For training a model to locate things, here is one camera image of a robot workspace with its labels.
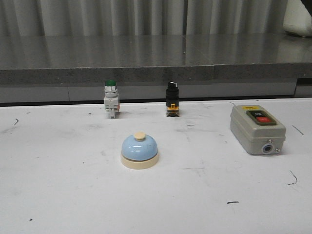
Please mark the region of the blue service bell cream base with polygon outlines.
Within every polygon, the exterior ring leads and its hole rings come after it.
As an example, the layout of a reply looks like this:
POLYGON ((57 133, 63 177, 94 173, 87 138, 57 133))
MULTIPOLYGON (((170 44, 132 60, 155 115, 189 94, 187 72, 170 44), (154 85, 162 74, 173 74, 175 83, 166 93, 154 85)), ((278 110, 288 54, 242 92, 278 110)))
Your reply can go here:
POLYGON ((156 141, 144 132, 128 136, 121 147, 121 163, 130 169, 141 170, 154 166, 159 160, 156 141))

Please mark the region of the green pilot light push button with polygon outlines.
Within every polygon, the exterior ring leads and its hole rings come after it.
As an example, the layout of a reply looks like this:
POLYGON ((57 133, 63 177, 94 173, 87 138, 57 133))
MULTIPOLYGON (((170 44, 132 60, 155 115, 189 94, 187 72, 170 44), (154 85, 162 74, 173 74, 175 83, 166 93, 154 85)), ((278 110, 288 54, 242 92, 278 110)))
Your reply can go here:
POLYGON ((117 83, 114 80, 107 80, 105 82, 104 94, 105 111, 109 113, 110 119, 114 119, 120 109, 117 83))

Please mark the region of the grey stone counter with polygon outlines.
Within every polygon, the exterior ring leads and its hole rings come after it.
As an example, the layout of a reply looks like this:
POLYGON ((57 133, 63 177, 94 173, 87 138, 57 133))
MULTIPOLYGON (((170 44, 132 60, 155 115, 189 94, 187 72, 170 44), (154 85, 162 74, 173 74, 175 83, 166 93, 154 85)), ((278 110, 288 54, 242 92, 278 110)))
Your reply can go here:
POLYGON ((312 40, 284 33, 1 37, 0 101, 102 102, 105 81, 124 102, 306 98, 312 40))

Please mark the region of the black selector switch yellow base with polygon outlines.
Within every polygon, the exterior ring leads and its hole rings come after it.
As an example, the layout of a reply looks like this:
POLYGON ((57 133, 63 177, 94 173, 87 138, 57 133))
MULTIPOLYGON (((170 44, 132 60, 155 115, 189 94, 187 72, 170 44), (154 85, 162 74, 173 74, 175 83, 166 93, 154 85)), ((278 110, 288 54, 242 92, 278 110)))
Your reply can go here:
POLYGON ((166 90, 166 113, 168 117, 179 116, 179 89, 172 81, 168 82, 166 90))

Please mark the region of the grey on off switch box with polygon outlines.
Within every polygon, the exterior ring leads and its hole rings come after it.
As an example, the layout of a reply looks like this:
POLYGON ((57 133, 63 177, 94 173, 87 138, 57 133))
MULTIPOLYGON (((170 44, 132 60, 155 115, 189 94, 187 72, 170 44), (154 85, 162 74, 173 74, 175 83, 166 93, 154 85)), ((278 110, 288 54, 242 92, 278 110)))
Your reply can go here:
POLYGON ((251 155, 272 155, 282 150, 286 127, 259 105, 236 105, 231 112, 230 129, 251 155))

